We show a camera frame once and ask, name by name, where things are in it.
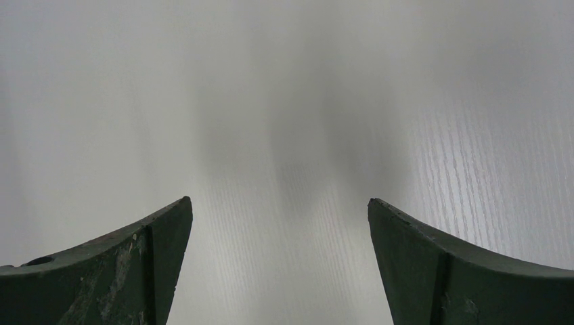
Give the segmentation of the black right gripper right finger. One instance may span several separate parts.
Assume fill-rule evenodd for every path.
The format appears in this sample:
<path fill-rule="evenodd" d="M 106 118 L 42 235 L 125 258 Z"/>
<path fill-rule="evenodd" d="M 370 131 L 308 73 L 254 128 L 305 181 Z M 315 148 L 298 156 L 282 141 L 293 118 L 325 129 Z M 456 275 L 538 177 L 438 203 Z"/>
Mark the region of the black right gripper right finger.
<path fill-rule="evenodd" d="M 459 239 L 373 198 L 368 221 L 395 324 L 572 324 L 573 272 Z"/>

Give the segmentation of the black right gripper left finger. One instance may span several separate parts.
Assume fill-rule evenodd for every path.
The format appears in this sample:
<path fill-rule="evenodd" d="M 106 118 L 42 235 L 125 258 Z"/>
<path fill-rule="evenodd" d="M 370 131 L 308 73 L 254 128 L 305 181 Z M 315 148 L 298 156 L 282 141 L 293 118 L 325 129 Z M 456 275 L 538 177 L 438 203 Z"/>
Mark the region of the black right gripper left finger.
<path fill-rule="evenodd" d="M 2 324 L 166 324 L 192 228 L 183 197 L 78 246 L 1 267 Z"/>

